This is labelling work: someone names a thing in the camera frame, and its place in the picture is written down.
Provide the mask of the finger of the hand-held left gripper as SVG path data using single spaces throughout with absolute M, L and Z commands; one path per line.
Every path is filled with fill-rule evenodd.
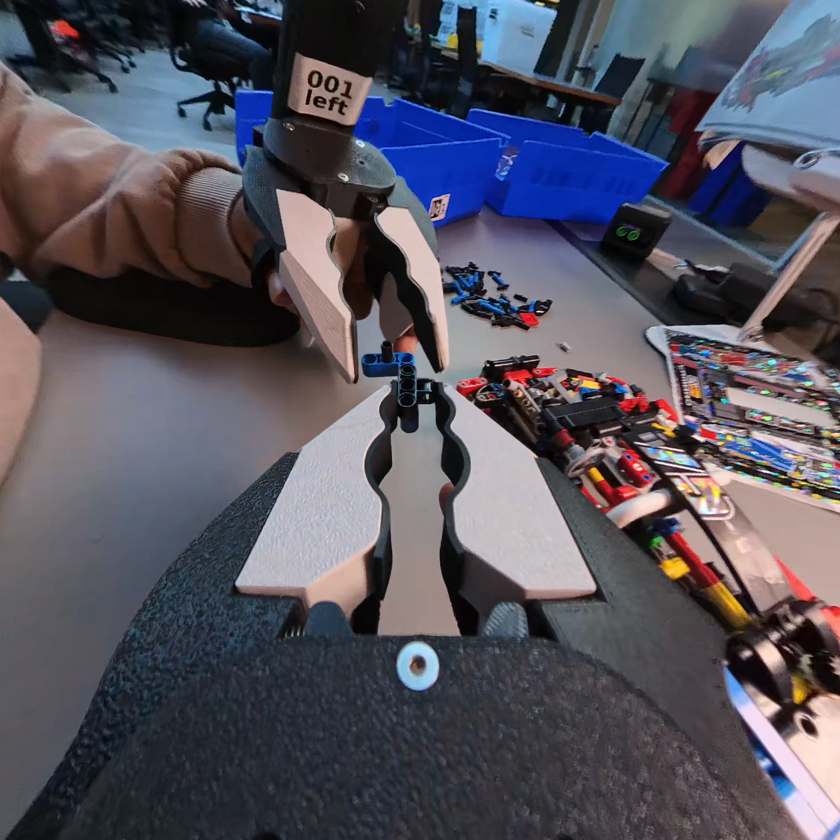
M 395 281 L 396 298 L 411 315 L 432 368 L 442 373 L 449 364 L 449 338 L 438 258 L 408 208 L 389 206 L 374 217 L 374 225 L 374 243 Z
M 276 190 L 286 247 L 279 277 L 307 330 L 346 382 L 359 379 L 356 321 L 343 294 L 361 228 L 310 197 Z

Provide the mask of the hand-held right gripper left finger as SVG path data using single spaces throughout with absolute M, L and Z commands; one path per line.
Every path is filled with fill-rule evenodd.
M 384 385 L 303 445 L 234 587 L 297 599 L 304 613 L 335 604 L 357 634 L 380 629 L 392 572 L 396 386 Z

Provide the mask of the blue L-shaped lego beam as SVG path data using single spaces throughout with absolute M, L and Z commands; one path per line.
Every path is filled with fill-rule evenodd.
M 385 409 L 385 424 L 393 429 L 397 418 L 396 393 L 397 383 L 403 376 L 415 376 L 417 378 L 417 367 L 411 353 L 395 351 L 393 364 L 383 364 L 380 353 L 366 353 L 361 358 L 362 373 L 371 378 L 390 377 L 395 381 L 395 386 L 387 386 L 383 392 L 373 394 L 364 401 L 365 410 L 372 417 L 382 419 L 382 408 Z

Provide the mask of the black lego perpendicular connector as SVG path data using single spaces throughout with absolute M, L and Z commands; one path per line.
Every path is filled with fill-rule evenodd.
M 413 434 L 419 428 L 419 409 L 430 406 L 438 399 L 438 383 L 435 380 L 415 376 L 403 376 L 397 383 L 396 405 L 400 428 L 405 434 Z

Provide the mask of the lego car model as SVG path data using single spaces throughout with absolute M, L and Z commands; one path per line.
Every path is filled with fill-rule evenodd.
M 838 838 L 838 606 L 770 551 L 671 405 L 581 398 L 567 371 L 514 355 L 456 388 L 719 623 L 724 686 L 759 766 L 807 837 Z

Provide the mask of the lego instruction booklet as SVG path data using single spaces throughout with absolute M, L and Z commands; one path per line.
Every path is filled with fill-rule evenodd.
M 839 2 L 788 6 L 697 130 L 802 151 L 838 147 Z

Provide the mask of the person's left forearm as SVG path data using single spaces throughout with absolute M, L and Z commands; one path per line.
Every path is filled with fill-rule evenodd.
M 251 287 L 259 239 L 239 168 L 202 150 L 153 153 L 42 98 L 1 65 L 2 278 L 130 270 Z

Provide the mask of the person's left hand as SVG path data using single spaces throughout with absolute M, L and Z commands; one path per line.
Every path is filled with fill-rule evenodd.
M 367 227 L 352 219 L 336 218 L 336 233 L 332 257 L 343 271 L 343 296 L 357 321 L 371 315 L 374 303 L 379 302 L 381 290 L 368 281 L 365 257 L 368 249 Z

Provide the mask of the pile of black blue pins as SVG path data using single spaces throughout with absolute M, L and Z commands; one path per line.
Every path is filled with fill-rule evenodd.
M 442 291 L 452 308 L 488 322 L 493 328 L 537 328 L 553 307 L 550 298 L 511 293 L 510 283 L 497 270 L 483 270 L 474 262 L 442 269 Z

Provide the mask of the blue labelled plastic bin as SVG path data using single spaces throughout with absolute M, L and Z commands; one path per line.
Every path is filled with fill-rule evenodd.
M 478 214 L 501 152 L 501 136 L 404 100 L 368 97 L 355 135 L 393 165 L 435 225 Z

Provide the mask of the black office chair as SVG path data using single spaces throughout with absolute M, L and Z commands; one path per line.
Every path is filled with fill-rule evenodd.
M 12 1 L 7 5 L 24 30 L 30 54 L 9 56 L 6 63 L 26 81 L 27 70 L 38 70 L 58 89 L 70 92 L 65 75 L 72 72 L 87 74 L 117 93 L 116 83 L 100 67 L 100 58 L 116 61 L 122 73 L 129 75 L 137 67 L 132 49 L 144 52 L 118 2 Z
M 234 72 L 228 68 L 207 64 L 194 57 L 182 34 L 181 5 L 179 3 L 168 2 L 166 5 L 167 36 L 169 38 L 171 63 L 176 70 L 205 79 L 211 82 L 213 87 L 203 95 L 177 102 L 176 109 L 179 117 L 184 118 L 186 116 L 186 106 L 206 104 L 206 110 L 203 115 L 203 127 L 209 131 L 212 129 L 210 122 L 211 116 L 223 116 L 226 109 L 234 108 L 234 96 L 238 82 L 249 82 L 252 88 L 254 87 L 250 80 L 236 77 Z M 266 45 L 266 39 L 269 35 L 273 34 L 273 29 L 271 27 L 262 27 L 262 25 L 255 23 L 251 16 L 245 16 L 237 6 L 236 8 L 242 14 L 244 20 L 254 26 L 258 42 L 269 49 Z

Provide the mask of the black device green lights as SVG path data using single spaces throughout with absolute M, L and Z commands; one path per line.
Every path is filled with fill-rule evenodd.
M 671 225 L 673 214 L 660 206 L 623 203 L 609 222 L 600 249 L 633 262 L 651 256 Z

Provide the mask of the long wooden table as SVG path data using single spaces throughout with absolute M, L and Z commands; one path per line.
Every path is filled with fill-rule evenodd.
M 416 102 L 458 119 L 467 119 L 472 110 L 485 110 L 605 133 L 623 102 L 620 95 L 433 44 L 416 48 L 413 68 L 418 77 L 410 88 Z

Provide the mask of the white storage box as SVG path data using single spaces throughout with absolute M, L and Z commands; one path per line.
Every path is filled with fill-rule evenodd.
M 530 76 L 556 15 L 555 7 L 526 1 L 489 2 L 481 61 Z

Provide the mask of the holographic sticker sheet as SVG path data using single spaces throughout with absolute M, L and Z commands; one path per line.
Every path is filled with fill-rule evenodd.
M 738 336 L 721 324 L 646 331 L 706 461 L 735 480 L 837 513 L 838 369 Z

